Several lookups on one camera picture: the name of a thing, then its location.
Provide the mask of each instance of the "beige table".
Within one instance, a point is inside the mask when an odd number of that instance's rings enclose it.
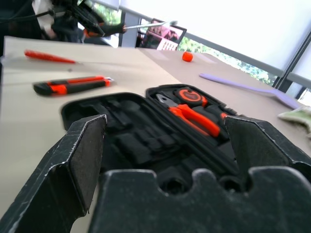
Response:
[[[102,64],[64,65],[29,61],[25,49],[33,49]],[[65,133],[59,114],[68,101],[114,92],[144,95],[148,87],[188,83],[208,92],[240,114],[270,121],[291,141],[311,154],[305,134],[276,118],[286,107],[266,97],[209,82],[198,73],[210,73],[260,88],[270,88],[212,56],[195,56],[193,63],[181,60],[181,52],[114,49],[106,46],[6,38],[0,109],[0,216],[25,184],[48,149]],[[110,76],[115,85],[88,92],[44,98],[35,94],[32,82],[91,75]],[[71,230],[85,233],[90,215],[78,219]]]

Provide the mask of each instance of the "metal rod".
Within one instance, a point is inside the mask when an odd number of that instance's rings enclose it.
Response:
[[[149,27],[159,27],[167,24],[168,26],[173,26],[177,24],[177,21],[170,21],[170,22],[161,22],[161,23],[148,23],[148,24],[140,24],[136,26],[130,26],[130,27],[125,27],[124,29],[134,29],[134,28],[149,28]]]
[[[293,71],[294,67],[297,65],[299,59],[301,58],[302,54],[305,52],[306,48],[308,47],[309,43],[311,42],[311,31],[307,35],[306,39],[303,41],[299,49],[297,50],[295,56],[291,60],[290,64],[288,65],[287,69],[284,71],[283,75],[280,77],[278,82],[275,85],[276,89],[280,89],[282,83],[287,80],[289,74]]]

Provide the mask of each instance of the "green foliage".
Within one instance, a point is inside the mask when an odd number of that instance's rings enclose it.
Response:
[[[140,24],[148,24],[148,23],[151,23],[150,21],[147,21],[147,20],[145,20],[145,19],[140,19]],[[142,32],[142,33],[146,33],[147,32],[147,30],[148,30],[148,28],[140,28],[140,32]]]
[[[272,75],[262,69],[259,69],[255,66],[252,66],[248,63],[245,63],[243,61],[240,61],[234,57],[231,57],[227,54],[224,54],[222,52],[219,52],[217,50],[214,50],[208,46],[205,46],[201,43],[198,43],[194,40],[191,40],[187,37],[184,37],[182,41],[180,42],[177,50],[180,51],[188,51],[188,52],[204,52],[211,54],[215,57],[217,57],[219,60],[227,63],[228,65],[233,66],[234,68],[240,69],[244,71],[245,73],[248,73],[250,76],[254,77],[255,79],[266,83],[268,85],[271,85],[276,80],[276,76]]]
[[[109,24],[121,23],[121,11],[115,11],[111,8],[100,5],[96,2],[88,0],[86,4],[91,7],[105,22]]]

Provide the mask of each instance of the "white blind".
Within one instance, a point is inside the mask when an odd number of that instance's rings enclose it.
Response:
[[[301,56],[299,62],[293,70],[293,73],[311,81],[311,44],[309,44]]]
[[[109,6],[116,10],[119,9],[120,3],[121,3],[121,0],[93,0],[93,1],[102,3],[103,5]]]
[[[121,6],[279,69],[311,25],[311,0],[121,0]]]

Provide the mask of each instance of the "purple spatula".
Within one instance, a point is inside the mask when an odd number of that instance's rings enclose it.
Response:
[[[292,109],[296,109],[296,108],[300,107],[300,105],[297,103],[297,101],[293,100],[290,96],[288,96],[285,93],[283,93],[283,92],[281,92],[279,90],[276,90],[276,89],[264,90],[264,89],[254,88],[254,87],[247,86],[247,85],[240,84],[240,83],[236,83],[236,82],[233,82],[233,81],[230,81],[230,80],[221,79],[221,78],[215,77],[215,76],[210,75],[210,74],[199,74],[199,76],[201,78],[204,78],[204,79],[207,79],[207,80],[211,80],[211,81],[214,81],[214,82],[217,82],[217,83],[222,83],[222,84],[230,85],[230,86],[236,86],[236,87],[239,87],[239,88],[243,88],[243,89],[247,89],[247,90],[251,90],[251,91],[256,91],[256,92],[263,93],[263,94],[270,94],[271,97],[277,98],[284,105],[286,105],[286,106],[288,106],[288,107],[290,107]]]

